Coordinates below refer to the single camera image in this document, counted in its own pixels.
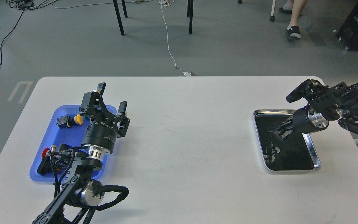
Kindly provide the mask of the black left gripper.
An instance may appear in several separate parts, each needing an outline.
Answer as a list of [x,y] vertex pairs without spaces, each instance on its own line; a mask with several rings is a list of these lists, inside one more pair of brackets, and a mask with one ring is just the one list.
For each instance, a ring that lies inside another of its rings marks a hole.
[[106,83],[99,83],[96,91],[87,92],[83,96],[79,115],[88,117],[89,125],[85,131],[81,142],[81,147],[86,148],[90,145],[104,148],[106,154],[113,152],[117,138],[125,137],[130,119],[126,115],[127,101],[120,102],[117,115],[108,112],[103,102]]

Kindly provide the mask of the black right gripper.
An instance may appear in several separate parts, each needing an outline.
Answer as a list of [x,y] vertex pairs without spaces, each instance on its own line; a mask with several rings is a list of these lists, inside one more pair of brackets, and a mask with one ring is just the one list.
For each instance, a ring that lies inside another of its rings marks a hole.
[[302,107],[293,116],[269,131],[270,136],[280,142],[285,142],[295,133],[311,134],[328,128],[329,121],[312,107]]

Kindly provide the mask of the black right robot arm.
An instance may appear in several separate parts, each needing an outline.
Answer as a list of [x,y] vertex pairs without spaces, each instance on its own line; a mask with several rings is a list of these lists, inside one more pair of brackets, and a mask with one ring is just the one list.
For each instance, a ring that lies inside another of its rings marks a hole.
[[270,130],[280,141],[292,133],[311,134],[327,129],[330,121],[358,135],[358,83],[341,82],[329,87],[320,81],[307,79],[287,95],[289,103],[304,98],[307,105],[297,109],[286,121]]

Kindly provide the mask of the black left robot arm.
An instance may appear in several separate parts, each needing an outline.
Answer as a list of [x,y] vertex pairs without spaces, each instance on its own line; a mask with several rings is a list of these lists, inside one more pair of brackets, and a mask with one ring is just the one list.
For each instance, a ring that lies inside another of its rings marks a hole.
[[51,171],[54,177],[54,199],[33,221],[34,224],[77,224],[83,219],[90,223],[95,211],[115,206],[129,194],[127,187],[103,185],[91,175],[103,167],[105,154],[113,152],[117,138],[126,135],[130,119],[126,116],[127,101],[122,101],[117,114],[108,111],[103,102],[106,83],[83,96],[75,116],[59,116],[61,129],[82,125],[90,119],[80,146],[62,143],[42,152],[39,174]]

